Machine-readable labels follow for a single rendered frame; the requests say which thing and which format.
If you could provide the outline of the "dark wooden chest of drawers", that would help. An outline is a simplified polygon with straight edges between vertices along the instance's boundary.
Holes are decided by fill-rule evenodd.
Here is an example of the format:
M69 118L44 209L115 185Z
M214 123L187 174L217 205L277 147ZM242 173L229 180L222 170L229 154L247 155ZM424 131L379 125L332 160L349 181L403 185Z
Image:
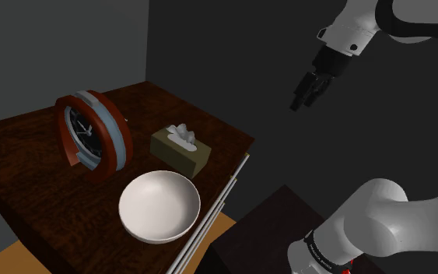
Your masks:
M174 274L253 139L149 82L109 91L107 97L127 118L134 144L131 163L107 180L91 183L86 167L62 159L52 108L1 120L0 213L51 274ZM152 134L182 123L212 150L193 179L201 212L183 237L147 244L124 229L118 201L131 180L166 168L150 152Z

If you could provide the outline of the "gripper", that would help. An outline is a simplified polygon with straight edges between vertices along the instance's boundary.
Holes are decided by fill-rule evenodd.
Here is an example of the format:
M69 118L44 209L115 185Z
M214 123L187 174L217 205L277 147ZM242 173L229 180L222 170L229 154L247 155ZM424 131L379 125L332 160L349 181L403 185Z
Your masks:
M350 63L350 57L326 45L323 45L312 61L314 71L307 72L294 90L294 99L290 109L297 111L302 105L311 107L324 94L334 77L343 74Z

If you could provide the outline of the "white bowl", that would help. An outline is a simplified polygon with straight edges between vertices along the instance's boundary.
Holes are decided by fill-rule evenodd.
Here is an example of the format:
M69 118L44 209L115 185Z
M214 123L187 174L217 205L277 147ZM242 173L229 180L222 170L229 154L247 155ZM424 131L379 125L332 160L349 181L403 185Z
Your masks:
M126 231L147 244L185 235L201 211L197 188L185 176L155 170L132 180L121 193L118 213Z

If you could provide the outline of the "olive tissue box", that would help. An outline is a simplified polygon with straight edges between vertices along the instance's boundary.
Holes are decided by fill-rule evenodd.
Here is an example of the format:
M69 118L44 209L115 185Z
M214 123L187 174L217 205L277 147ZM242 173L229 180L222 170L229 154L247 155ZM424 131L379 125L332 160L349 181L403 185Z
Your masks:
M205 167L212 149L198 140L183 140L171 128L176 127L169 125L151 135L150 153L192 179Z

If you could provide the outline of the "red and blue round clock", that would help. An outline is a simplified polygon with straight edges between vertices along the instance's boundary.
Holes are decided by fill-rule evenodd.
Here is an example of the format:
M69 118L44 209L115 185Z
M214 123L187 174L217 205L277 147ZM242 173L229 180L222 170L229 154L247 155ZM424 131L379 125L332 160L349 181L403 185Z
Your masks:
M70 122L72 109L78 111L88 124L82 133L89 137L95 135L99 140L100 157L91 157L89 150L79 141ZM62 159L71 166L82 163L88 167L85 178L91 182L109 178L129 165L133 156L131 133L123 114L112 101L93 90L82 90L56 100L54 130Z

